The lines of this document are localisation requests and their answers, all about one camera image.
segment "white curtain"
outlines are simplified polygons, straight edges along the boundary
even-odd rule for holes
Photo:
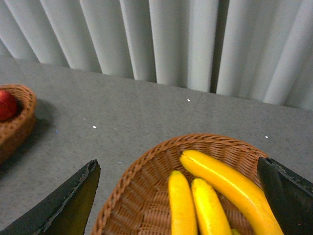
[[[312,0],[0,0],[0,55],[313,110]]]

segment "apple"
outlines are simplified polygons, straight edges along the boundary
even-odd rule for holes
[[[0,121],[13,117],[18,110],[15,97],[6,90],[0,90]]]

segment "yellow fruit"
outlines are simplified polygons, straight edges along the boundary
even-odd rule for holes
[[[220,200],[205,180],[196,178],[191,184],[201,235],[232,235]]]
[[[184,151],[180,161],[190,173],[205,179],[228,198],[247,218],[256,235],[283,234],[263,191],[246,176],[196,150]]]
[[[232,229],[231,232],[233,235],[242,235],[237,229]]]
[[[191,190],[187,179],[180,171],[172,171],[168,192],[172,235],[197,235],[197,219]]]

